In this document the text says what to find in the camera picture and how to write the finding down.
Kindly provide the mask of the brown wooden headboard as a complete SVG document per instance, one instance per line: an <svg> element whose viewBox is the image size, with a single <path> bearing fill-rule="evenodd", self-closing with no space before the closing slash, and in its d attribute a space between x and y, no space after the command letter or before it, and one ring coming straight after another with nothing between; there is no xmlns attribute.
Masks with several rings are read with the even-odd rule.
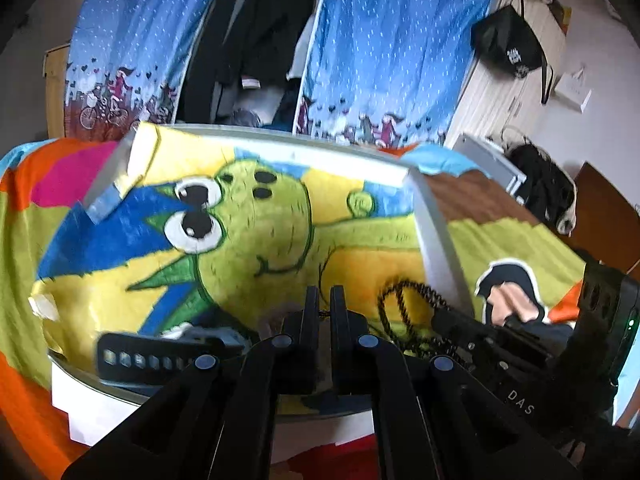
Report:
<svg viewBox="0 0 640 480"><path fill-rule="evenodd" d="M567 245L638 281L638 212L590 162L582 164L575 183L577 223Z"/></svg>

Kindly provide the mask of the white storage box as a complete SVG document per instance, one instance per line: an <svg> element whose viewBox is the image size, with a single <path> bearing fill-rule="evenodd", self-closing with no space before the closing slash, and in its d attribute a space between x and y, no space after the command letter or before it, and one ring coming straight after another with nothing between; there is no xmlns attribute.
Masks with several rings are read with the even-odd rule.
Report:
<svg viewBox="0 0 640 480"><path fill-rule="evenodd" d="M491 141L462 133L454 142L452 149L472 160L511 196L515 196L526 181L524 172L506 158L500 146Z"/></svg>

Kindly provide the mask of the right blue dotted curtain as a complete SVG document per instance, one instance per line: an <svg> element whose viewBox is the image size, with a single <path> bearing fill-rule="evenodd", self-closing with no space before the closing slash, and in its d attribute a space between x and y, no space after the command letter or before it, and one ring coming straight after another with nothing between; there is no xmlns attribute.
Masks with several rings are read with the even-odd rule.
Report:
<svg viewBox="0 0 640 480"><path fill-rule="evenodd" d="M319 0L292 133L399 150L442 144L492 0Z"/></svg>

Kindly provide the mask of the white paper bag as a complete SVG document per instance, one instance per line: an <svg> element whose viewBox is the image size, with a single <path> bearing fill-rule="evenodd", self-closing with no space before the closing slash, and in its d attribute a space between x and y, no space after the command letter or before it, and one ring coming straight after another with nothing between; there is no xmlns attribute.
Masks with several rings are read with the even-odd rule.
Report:
<svg viewBox="0 0 640 480"><path fill-rule="evenodd" d="M592 95L592 89L586 85L586 66L580 66L573 73L562 73L553 93L572 110L583 113Z"/></svg>

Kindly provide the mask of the black clothes pile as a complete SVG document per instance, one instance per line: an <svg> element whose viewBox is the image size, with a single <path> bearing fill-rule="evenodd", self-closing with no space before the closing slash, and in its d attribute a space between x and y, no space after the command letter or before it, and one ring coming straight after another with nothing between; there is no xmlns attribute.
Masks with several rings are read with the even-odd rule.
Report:
<svg viewBox="0 0 640 480"><path fill-rule="evenodd" d="M535 144L512 148L508 159L526 177L516 197L549 229L570 236L577 224L574 180Z"/></svg>

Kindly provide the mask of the left blue dotted curtain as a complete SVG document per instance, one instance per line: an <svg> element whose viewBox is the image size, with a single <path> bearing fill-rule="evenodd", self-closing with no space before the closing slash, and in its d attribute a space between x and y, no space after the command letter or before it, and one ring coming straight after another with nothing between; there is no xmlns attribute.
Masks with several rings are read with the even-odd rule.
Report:
<svg viewBox="0 0 640 480"><path fill-rule="evenodd" d="M65 134L117 141L170 124L213 0L85 0L68 52Z"/></svg>

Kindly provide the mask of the colourful cartoon bed sheet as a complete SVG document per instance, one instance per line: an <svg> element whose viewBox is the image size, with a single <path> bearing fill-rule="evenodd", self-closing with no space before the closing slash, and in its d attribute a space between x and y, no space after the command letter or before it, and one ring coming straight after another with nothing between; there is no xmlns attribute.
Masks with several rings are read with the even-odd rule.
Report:
<svg viewBox="0 0 640 480"><path fill-rule="evenodd" d="M58 139L20 145L2 158L1 446L13 463L2 468L2 478L58 479L86 452L70 438L66 413L52 404L46 338L28 296L58 227L115 148ZM437 145L391 151L385 159L424 175L465 274L475 272L480 245L504 248L537 270L555 320L576 313L576 258L469 159Z"/></svg>

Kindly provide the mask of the white wardrobe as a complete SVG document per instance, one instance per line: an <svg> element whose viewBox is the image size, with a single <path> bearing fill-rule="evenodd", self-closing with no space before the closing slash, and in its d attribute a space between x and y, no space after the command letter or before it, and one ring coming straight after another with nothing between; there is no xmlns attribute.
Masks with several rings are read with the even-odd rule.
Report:
<svg viewBox="0 0 640 480"><path fill-rule="evenodd" d="M542 0L494 0L491 10L525 4L525 18L539 39L555 75L559 75L566 35ZM532 138L547 107L541 103L541 71L524 79L476 58L466 76L444 145L453 148L462 133L498 139L501 133Z"/></svg>

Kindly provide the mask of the black drawstring bag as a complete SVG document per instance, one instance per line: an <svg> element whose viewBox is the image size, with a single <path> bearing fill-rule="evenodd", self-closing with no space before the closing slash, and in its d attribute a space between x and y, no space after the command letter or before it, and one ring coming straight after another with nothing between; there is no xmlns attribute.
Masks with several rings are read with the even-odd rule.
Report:
<svg viewBox="0 0 640 480"><path fill-rule="evenodd" d="M471 46L480 58L511 76L524 79L541 69L542 105L549 101L554 70L525 19L525 0L510 0L471 27Z"/></svg>

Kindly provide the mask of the black strap smart watch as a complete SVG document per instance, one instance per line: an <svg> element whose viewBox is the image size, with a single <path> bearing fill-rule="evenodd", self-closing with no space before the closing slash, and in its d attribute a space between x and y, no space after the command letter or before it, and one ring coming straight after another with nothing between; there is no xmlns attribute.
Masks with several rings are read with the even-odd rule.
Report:
<svg viewBox="0 0 640 480"><path fill-rule="evenodd" d="M96 343L101 382L119 387L160 387L200 356L228 360L250 348L250 340L231 327L182 323L160 336L104 333Z"/></svg>

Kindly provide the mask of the dark hanging clothes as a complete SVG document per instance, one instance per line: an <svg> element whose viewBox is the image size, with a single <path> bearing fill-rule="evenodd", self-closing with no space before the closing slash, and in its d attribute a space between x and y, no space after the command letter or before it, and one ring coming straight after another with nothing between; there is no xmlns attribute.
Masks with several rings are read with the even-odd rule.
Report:
<svg viewBox="0 0 640 480"><path fill-rule="evenodd" d="M212 0L195 37L176 119L231 122L245 92L283 90L318 0Z"/></svg>

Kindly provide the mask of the wooden cabinet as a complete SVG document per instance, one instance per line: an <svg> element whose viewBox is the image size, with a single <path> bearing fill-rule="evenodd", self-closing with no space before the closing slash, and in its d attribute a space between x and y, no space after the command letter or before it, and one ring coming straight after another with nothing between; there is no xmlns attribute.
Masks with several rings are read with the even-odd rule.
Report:
<svg viewBox="0 0 640 480"><path fill-rule="evenodd" d="M64 138L64 96L68 52L63 44L47 50L43 57L44 102L46 102L47 133L50 139Z"/></svg>

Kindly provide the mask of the blue dotted curtain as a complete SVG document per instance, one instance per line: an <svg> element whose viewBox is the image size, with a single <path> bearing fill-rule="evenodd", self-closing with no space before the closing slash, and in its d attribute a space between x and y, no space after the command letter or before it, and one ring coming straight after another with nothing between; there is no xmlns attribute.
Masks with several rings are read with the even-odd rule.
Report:
<svg viewBox="0 0 640 480"><path fill-rule="evenodd" d="M399 150L442 144L492 0L319 0L292 133Z"/></svg>
<svg viewBox="0 0 640 480"><path fill-rule="evenodd" d="M65 134L117 141L170 124L213 0L85 0L68 52Z"/></svg>

